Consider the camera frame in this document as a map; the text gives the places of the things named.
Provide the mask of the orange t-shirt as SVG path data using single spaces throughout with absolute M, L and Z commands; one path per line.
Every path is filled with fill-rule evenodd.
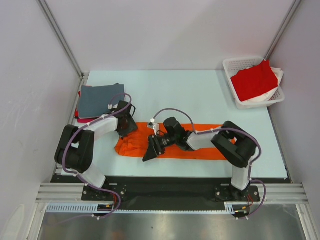
M 148 149 L 148 137 L 154 133 L 147 127 L 146 122 L 138 122 L 138 129 L 124 138 L 120 138 L 115 146 L 115 152 L 124 157 L 142 158 Z M 226 158 L 217 148 L 203 148 L 196 151 L 183 151 L 178 146 L 172 145 L 165 149 L 159 156 L 161 159 L 206 160 L 225 161 Z

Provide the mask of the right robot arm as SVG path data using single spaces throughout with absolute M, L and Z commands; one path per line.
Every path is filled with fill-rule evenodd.
M 163 122 L 163 134 L 148 136 L 147 150 L 142 158 L 147 162 L 165 154 L 166 148 L 177 147 L 186 153 L 217 150 L 232 165 L 230 194 L 242 201 L 249 194 L 252 157 L 260 150 L 257 140 L 231 121 L 210 130 L 186 130 L 175 117 Z

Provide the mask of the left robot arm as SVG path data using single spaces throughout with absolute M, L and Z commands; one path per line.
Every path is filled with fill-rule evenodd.
M 80 177 L 86 184 L 94 186 L 93 194 L 100 200 L 110 196 L 111 188 L 105 184 L 106 176 L 93 163 L 95 141 L 108 133 L 117 133 L 120 138 L 136 131 L 133 119 L 136 107 L 121 100 L 110 105 L 109 112 L 78 127 L 67 125 L 60 137 L 54 160 L 67 173 Z

